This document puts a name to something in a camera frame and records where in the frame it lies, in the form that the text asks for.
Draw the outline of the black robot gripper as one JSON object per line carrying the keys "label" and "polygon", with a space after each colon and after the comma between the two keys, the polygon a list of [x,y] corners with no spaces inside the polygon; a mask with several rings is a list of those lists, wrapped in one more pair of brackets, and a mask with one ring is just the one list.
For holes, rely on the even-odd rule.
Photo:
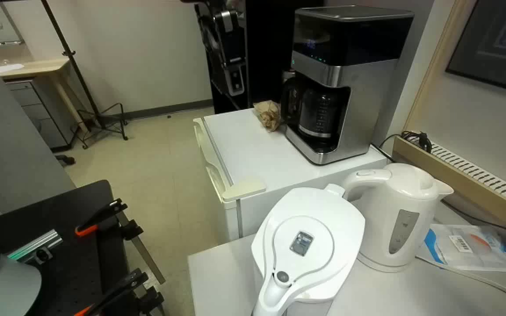
{"label": "black robot gripper", "polygon": [[217,59],[220,62],[222,88],[231,97],[245,94],[245,31],[236,11],[220,11],[213,18],[217,34]]}

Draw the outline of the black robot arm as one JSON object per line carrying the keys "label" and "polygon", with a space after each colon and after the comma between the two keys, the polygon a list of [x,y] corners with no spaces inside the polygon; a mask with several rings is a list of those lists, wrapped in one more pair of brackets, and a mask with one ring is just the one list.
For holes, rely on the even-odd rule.
{"label": "black robot arm", "polygon": [[245,25],[243,13],[231,0],[182,0],[196,8],[210,62],[212,83],[220,94],[245,94]]}

